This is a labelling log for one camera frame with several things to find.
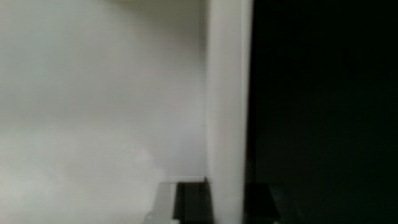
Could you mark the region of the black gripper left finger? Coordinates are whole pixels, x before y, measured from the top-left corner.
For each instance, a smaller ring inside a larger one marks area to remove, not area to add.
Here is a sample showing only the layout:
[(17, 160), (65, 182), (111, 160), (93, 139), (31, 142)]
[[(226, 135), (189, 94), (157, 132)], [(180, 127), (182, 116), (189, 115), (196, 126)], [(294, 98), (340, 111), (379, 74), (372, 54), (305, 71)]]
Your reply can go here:
[(207, 179), (159, 185), (155, 224), (212, 224), (212, 191)]

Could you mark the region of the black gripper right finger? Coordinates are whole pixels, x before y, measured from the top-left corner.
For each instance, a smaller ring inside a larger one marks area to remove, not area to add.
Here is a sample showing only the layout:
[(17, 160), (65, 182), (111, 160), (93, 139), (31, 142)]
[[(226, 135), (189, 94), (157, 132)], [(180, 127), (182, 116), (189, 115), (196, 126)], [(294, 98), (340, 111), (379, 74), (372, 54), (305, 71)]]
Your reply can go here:
[(246, 185), (244, 214), (246, 224), (274, 224), (280, 221), (282, 214), (267, 184)]

